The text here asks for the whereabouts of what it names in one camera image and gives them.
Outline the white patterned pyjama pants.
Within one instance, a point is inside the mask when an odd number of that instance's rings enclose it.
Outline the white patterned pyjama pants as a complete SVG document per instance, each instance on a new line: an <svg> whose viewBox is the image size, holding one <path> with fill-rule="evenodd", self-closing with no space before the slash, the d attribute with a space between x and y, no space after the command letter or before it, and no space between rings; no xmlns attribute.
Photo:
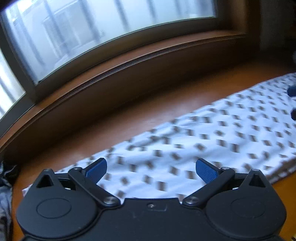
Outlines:
<svg viewBox="0 0 296 241"><path fill-rule="evenodd" d="M204 186L197 159L237 173L260 169L271 183L295 171L295 73L213 102L76 163L107 160L98 185L120 199L183 199Z"/></svg>

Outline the grey sweatshirt garment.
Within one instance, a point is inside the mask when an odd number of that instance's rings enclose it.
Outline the grey sweatshirt garment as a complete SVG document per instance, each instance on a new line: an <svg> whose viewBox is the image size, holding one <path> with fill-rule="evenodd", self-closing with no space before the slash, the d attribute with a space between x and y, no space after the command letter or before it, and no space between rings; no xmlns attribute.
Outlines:
<svg viewBox="0 0 296 241"><path fill-rule="evenodd" d="M16 166L8 170L4 168L4 163L1 162L0 230L2 241L11 239L13 185L17 176Z"/></svg>

